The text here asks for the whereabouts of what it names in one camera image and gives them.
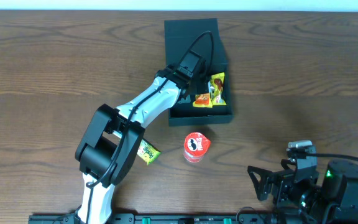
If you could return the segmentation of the yellow chocolate bar wrapper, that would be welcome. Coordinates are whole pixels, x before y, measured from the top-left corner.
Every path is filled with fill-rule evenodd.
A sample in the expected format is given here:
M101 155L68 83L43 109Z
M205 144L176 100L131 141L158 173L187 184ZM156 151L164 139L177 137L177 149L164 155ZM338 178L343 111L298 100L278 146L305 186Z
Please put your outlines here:
M226 106L226 102L223 99L223 86L224 86L225 73L217 73L211 76L210 93L211 102L213 106Z

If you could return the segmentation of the yellow orange biscuit packet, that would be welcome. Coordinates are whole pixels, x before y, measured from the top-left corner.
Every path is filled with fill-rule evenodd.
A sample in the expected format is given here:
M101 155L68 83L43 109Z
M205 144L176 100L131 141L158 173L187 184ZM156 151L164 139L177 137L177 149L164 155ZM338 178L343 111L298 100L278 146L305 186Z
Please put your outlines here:
M195 107L195 108L212 108L213 104L211 101L211 95L209 93L195 95L193 107Z

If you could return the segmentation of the green yellow snack packet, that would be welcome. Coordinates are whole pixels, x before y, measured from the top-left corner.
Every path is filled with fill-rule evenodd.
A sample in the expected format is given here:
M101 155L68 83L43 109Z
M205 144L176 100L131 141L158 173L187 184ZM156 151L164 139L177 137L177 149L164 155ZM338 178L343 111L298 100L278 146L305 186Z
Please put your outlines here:
M153 163L161 152L145 139L141 140L137 155L146 162L147 165Z

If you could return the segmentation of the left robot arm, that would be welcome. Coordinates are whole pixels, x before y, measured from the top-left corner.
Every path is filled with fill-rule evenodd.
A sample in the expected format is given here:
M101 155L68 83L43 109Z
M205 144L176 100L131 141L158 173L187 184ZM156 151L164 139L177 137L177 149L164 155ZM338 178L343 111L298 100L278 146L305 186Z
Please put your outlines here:
M109 220L115 186L132 167L146 127L184 98L205 71L205 59L189 50L178 63L159 70L152 84L130 102L116 108L103 104L96 110L75 152L85 183L75 223Z

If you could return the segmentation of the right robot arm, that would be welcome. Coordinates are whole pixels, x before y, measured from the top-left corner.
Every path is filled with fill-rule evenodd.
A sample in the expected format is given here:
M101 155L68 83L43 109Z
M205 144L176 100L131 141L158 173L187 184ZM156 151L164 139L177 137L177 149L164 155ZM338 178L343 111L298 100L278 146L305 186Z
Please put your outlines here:
M288 148L287 154L281 171L247 168L258 200L273 197L275 211L264 223L358 223L358 157L328 154L318 185L321 154L313 146Z

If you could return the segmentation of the dark green open box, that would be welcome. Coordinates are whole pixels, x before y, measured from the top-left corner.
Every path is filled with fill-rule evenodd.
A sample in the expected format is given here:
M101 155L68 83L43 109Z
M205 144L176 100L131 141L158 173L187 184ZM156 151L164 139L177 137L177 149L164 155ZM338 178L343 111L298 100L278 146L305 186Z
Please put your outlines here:
M227 72L228 61L219 35L218 20L167 20L165 29L166 64L180 62L181 68L194 73L186 98L168 110L170 126L192 126L229 123L234 117ZM212 93L213 85L220 91L224 105L210 108L193 106L196 96Z

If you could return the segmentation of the red Pringles can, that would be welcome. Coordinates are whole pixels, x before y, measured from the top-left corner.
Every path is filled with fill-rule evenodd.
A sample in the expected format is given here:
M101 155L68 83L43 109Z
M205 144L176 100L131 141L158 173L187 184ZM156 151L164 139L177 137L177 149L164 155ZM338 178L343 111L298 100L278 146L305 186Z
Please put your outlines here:
M189 162L199 162L207 153L211 141L199 132L187 135L184 142L184 158Z

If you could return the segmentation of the black mounting rail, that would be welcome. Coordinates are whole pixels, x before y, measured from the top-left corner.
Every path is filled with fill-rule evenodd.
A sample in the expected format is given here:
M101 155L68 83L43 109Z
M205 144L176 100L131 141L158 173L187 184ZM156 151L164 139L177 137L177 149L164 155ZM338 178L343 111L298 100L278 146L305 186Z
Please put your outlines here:
M28 224L80 224L83 221L73 213L68 215L31 215ZM134 215L117 213L110 224L256 224L279 223L276 215L243 213L235 215Z

